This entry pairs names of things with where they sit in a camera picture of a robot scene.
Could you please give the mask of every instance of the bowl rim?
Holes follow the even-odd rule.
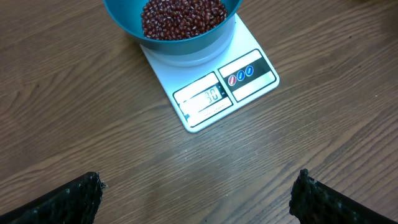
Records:
[[[122,29],[124,29],[126,32],[128,32],[129,34],[133,35],[134,37],[140,39],[140,40],[145,40],[145,41],[151,41],[151,42],[155,42],[155,43],[161,43],[161,44],[174,44],[174,43],[182,43],[182,42],[188,42],[191,40],[195,40],[195,39],[199,39],[200,37],[203,37],[211,32],[213,32],[214,30],[219,29],[223,24],[225,24],[230,18],[232,18],[233,15],[235,15],[236,11],[239,9],[239,6],[241,5],[243,0],[239,0],[237,5],[235,6],[234,10],[232,10],[232,12],[229,14],[229,16],[220,24],[218,24],[214,29],[209,30],[208,32],[205,32],[204,34],[200,34],[196,37],[192,37],[192,38],[188,38],[188,39],[183,39],[183,40],[154,40],[151,38],[147,38],[147,37],[139,37],[137,34],[133,33],[131,30],[127,29],[126,27],[124,27],[118,20],[116,20],[116,18],[113,16],[113,13],[111,12],[111,10],[108,7],[108,1],[117,1],[117,0],[104,0],[104,5],[105,8],[108,12],[108,14],[112,17],[113,21],[115,23],[117,23],[117,25],[119,27],[121,27]]]

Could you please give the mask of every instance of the wood grain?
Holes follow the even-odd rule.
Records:
[[[96,223],[298,223],[305,167],[398,221],[397,1],[244,1],[281,83],[198,134],[101,1],[0,5],[0,213],[98,171]]]

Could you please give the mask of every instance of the scale platform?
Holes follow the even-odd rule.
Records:
[[[185,128],[196,133],[268,93],[279,76],[237,14],[229,31],[190,55],[141,46]]]

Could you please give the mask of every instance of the black textured object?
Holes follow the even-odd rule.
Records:
[[[301,224],[397,224],[300,171],[294,182],[290,214]]]
[[[89,172],[63,186],[0,216],[8,224],[89,224],[102,200],[106,185]]]

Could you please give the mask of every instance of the red bean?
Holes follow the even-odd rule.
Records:
[[[147,38],[182,40],[210,31],[227,16],[220,0],[149,0],[141,13],[142,30]]]

